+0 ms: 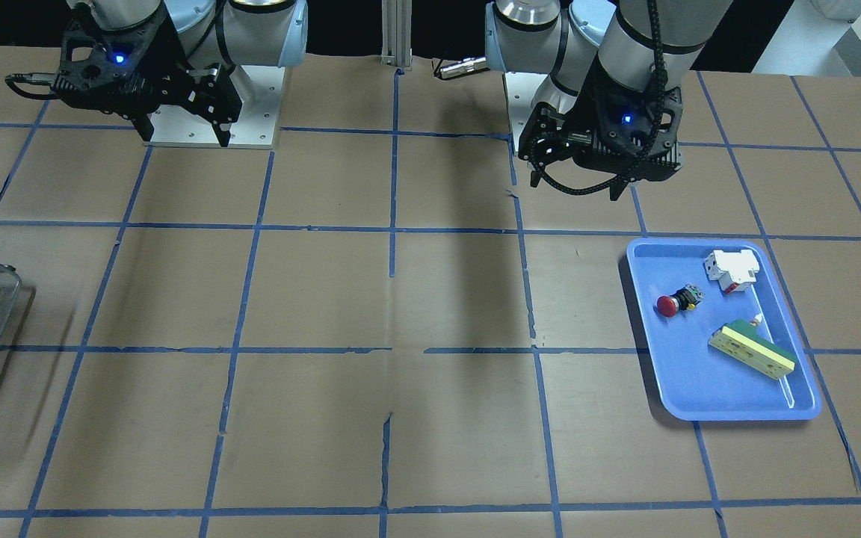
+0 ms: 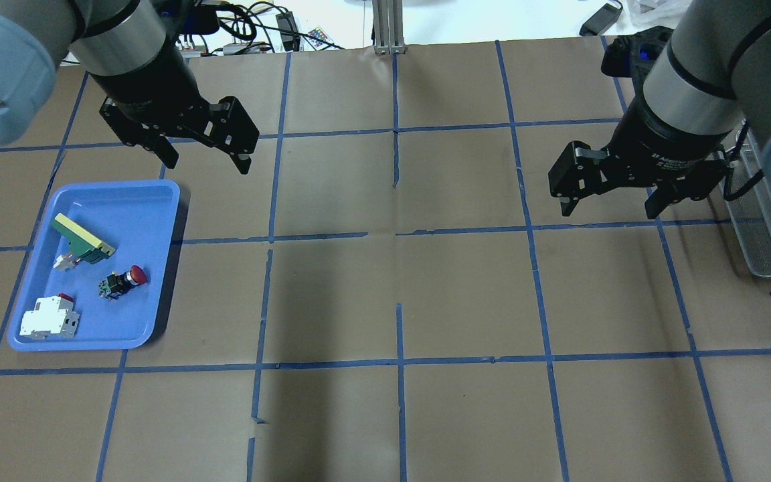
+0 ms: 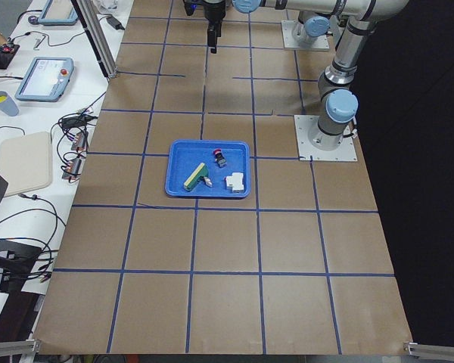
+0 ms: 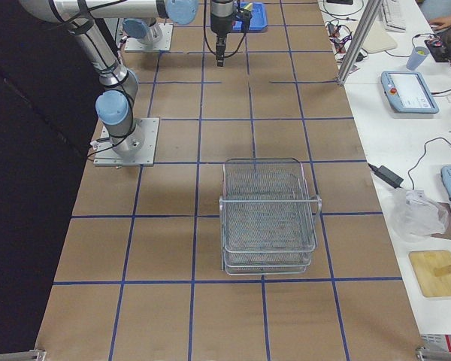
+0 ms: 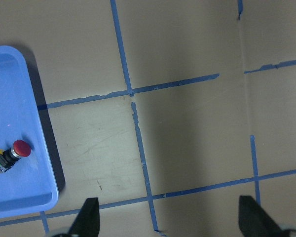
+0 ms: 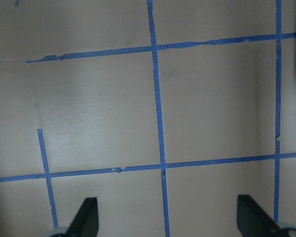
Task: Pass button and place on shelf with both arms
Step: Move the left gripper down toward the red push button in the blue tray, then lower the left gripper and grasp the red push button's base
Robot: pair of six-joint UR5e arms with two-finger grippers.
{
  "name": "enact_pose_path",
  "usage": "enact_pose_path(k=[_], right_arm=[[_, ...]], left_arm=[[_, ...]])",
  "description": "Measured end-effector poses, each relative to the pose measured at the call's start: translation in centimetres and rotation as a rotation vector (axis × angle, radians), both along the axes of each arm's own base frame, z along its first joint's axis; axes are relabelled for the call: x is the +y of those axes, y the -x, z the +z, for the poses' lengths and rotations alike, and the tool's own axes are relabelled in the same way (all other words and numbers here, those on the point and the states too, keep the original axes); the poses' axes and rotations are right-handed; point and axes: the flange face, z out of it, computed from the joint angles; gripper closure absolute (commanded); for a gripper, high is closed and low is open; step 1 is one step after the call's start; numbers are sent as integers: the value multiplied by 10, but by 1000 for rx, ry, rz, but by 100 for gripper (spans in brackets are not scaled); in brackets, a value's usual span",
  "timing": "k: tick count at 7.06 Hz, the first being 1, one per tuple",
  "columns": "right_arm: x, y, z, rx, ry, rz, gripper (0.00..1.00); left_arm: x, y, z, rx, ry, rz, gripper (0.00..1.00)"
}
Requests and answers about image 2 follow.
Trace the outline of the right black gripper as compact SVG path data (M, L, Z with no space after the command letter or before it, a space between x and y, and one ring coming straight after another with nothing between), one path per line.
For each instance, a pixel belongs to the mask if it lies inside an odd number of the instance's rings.
M548 171L550 195L562 216L585 197L618 187L654 187L645 214L655 220L670 205L707 196L729 173L720 153L724 135L697 135L661 120L644 100L633 100L603 150L570 141Z

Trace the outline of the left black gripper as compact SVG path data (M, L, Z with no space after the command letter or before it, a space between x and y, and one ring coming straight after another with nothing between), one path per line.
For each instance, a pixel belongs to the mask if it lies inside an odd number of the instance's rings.
M249 173L259 129L235 96L206 101L178 51L160 51L131 72L94 74L94 80L106 96L101 119L122 144L140 145L174 169L179 153L168 138L195 139L226 153L239 174Z

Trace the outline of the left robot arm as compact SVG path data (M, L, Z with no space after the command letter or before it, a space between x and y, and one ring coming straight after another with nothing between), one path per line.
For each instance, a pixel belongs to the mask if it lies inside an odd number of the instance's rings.
M175 47L184 19L153 1L0 1L0 147L25 134L73 55L105 94L99 116L123 145L178 162L190 139L249 172L260 132L234 96L211 103Z

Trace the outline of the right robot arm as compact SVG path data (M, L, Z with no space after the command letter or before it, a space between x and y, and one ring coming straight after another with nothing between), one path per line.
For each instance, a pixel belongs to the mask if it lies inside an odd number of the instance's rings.
M748 122L771 188L771 1L694 1L655 61L629 64L634 98L603 149L572 141L549 173L570 216L591 195L652 188L645 214L706 198L729 171L715 158Z

